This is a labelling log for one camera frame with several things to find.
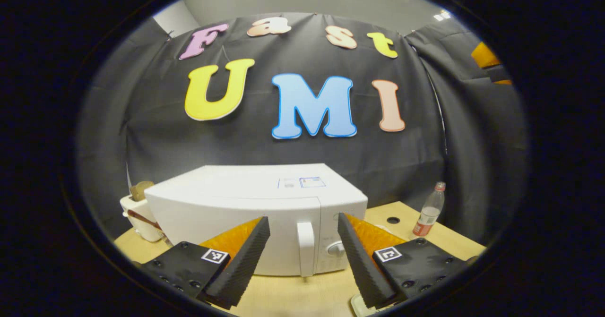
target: black curtain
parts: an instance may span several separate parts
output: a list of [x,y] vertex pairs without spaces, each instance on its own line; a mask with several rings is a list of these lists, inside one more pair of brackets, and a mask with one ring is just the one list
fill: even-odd
[[77,160],[82,195],[113,237],[132,227],[119,203],[128,194],[123,117],[132,90],[166,39],[153,18],[143,22],[99,68],[80,110]]
[[[286,17],[285,34],[248,37],[256,20]],[[276,13],[225,20],[204,52],[179,60],[194,31],[171,40],[150,19],[119,46],[100,69],[85,101],[78,134],[84,197],[110,233],[130,225],[119,199],[132,183],[156,183],[205,164],[326,163],[369,197],[369,207],[401,200],[420,210],[437,181],[447,182],[448,227],[486,243],[514,212],[523,193],[527,136],[520,97],[510,85],[493,84],[471,58],[480,42],[454,19],[428,25],[405,38],[395,31],[322,14]],[[357,48],[326,39],[327,25],[354,33]],[[380,54],[367,33],[391,39],[397,59]],[[184,111],[188,74],[218,65],[209,101],[225,94],[225,64],[251,58],[244,96],[227,117],[195,121]],[[271,78],[303,76],[318,95],[329,76],[350,78],[357,134],[275,140],[279,91]],[[406,122],[401,132],[379,127],[382,108],[372,80],[399,86]],[[322,126],[327,123],[328,115]]]
[[[256,20],[275,16],[288,18],[292,29],[280,35],[246,35]],[[88,129],[100,126],[108,132],[95,139],[80,139],[80,153],[89,155],[80,158],[82,177],[97,172],[97,167],[105,168],[102,175],[93,177],[97,181],[85,182],[84,192],[104,222],[112,224],[115,235],[128,228],[119,205],[119,198],[128,194],[126,162],[133,184],[142,180],[158,183],[205,164],[323,162],[363,191],[369,197],[369,207],[396,200],[415,209],[422,207],[435,182],[443,179],[443,130],[426,72],[401,35],[322,14],[264,14],[222,23],[229,24],[229,29],[219,33],[199,56],[179,60],[194,31],[169,42],[158,39],[127,54],[123,63],[106,63],[104,69],[108,70],[97,78],[119,83],[112,91],[101,86],[91,88],[93,94],[84,110],[89,113],[83,115],[87,122],[82,125]],[[352,31],[357,48],[346,50],[332,45],[326,39],[328,25]],[[395,43],[391,48],[398,52],[397,59],[376,50],[366,36],[376,31]],[[219,100],[229,78],[225,64],[244,58],[254,59],[255,65],[248,71],[240,106],[219,120],[190,119],[184,112],[188,74],[195,68],[218,65],[207,99]],[[320,130],[312,137],[303,128],[297,139],[272,138],[271,130],[278,123],[279,91],[271,78],[285,72],[303,76],[315,95],[329,76],[350,78],[354,83],[350,104],[356,136],[329,138]],[[397,99],[406,122],[401,132],[385,132],[379,127],[382,108],[378,91],[372,87],[372,80],[378,79],[399,86]],[[304,127],[299,117],[297,124]],[[99,151],[102,139],[108,136],[112,148],[103,149],[102,154],[91,153]],[[106,155],[114,153],[120,157]],[[102,166],[104,158],[112,158],[112,162]]]
[[528,137],[521,96],[491,82],[471,52],[480,39],[453,18],[406,35],[432,81],[447,144],[443,222],[483,244],[525,192]]

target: microwave door handle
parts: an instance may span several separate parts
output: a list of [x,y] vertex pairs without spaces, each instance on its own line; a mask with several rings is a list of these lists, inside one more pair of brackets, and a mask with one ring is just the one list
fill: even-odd
[[315,235],[311,223],[298,223],[298,246],[300,250],[301,276],[313,275],[315,260]]

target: white microwave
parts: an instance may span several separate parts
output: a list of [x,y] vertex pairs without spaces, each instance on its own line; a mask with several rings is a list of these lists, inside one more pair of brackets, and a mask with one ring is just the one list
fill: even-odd
[[199,244],[267,216],[271,236],[255,274],[311,276],[348,265],[337,215],[363,219],[368,198],[323,163],[203,166],[145,190],[172,244]]

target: white wall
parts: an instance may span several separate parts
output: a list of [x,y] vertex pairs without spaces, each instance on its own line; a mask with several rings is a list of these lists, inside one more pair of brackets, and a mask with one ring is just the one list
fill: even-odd
[[201,25],[261,13],[303,12],[344,16],[402,35],[437,20],[440,7],[426,0],[184,0]]
[[173,3],[169,7],[157,13],[153,18],[156,22],[170,34],[171,37],[177,37],[195,28],[199,28],[197,20],[191,14],[184,0]]

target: sticker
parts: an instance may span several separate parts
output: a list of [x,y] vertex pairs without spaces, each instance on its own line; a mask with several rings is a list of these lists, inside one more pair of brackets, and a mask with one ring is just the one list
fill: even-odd
[[374,251],[374,253],[376,253],[376,255],[378,255],[378,258],[380,258],[380,260],[383,263],[386,263],[387,261],[401,257],[401,253],[392,246],[390,248],[383,248],[382,250],[376,250],[376,251]]
[[229,253],[208,248],[208,251],[206,251],[206,253],[201,256],[201,259],[209,261],[211,263],[220,264],[223,262],[223,260],[225,260],[227,255],[229,255]]
[[326,187],[324,181],[320,177],[300,178],[302,188]]
[[216,120],[233,112],[242,102],[246,73],[254,65],[253,59],[239,59],[225,65],[229,70],[227,91],[222,99],[209,102],[206,92],[210,77],[218,70],[218,65],[207,65],[190,72],[190,85],[185,95],[185,112],[194,120]]
[[382,121],[380,128],[385,132],[400,132],[406,128],[406,122],[399,115],[399,104],[395,92],[398,87],[387,80],[373,80],[372,86],[378,90],[380,105],[382,106]]
[[297,178],[283,178],[277,182],[277,188],[300,188]]
[[315,93],[299,74],[279,74],[273,77],[279,89],[278,125],[271,130],[274,138],[298,138],[303,129],[296,124],[296,113],[307,132],[316,136],[326,114],[328,123],[324,134],[328,137],[351,137],[357,133],[353,124],[349,100],[353,81],[342,76],[327,78],[320,94]]
[[368,37],[374,40],[374,48],[376,48],[378,52],[392,59],[397,58],[397,51],[389,48],[389,45],[393,45],[393,41],[384,37],[383,33],[369,33]]
[[288,25],[288,19],[283,17],[270,17],[257,20],[246,32],[250,37],[264,36],[266,34],[283,34],[292,29]]
[[326,27],[326,35],[328,41],[335,46],[342,46],[342,48],[354,49],[357,48],[357,42],[353,39],[353,33],[349,29],[341,28],[335,25],[329,25]]
[[212,28],[199,30],[193,33],[191,42],[187,46],[187,50],[179,57],[179,60],[188,59],[198,56],[204,52],[204,47],[214,42],[214,39],[219,32],[223,32],[229,28],[228,24],[213,26]]

